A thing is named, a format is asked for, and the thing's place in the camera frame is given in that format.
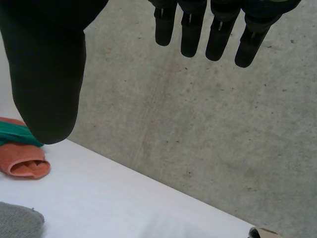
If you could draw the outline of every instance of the green fabric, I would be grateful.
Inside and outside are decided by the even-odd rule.
[[[0,121],[0,145],[8,142],[43,146],[26,126]]]

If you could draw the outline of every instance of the white table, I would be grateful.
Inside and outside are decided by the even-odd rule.
[[[40,180],[0,174],[0,201],[34,207],[44,238],[246,238],[250,224],[71,141]]]

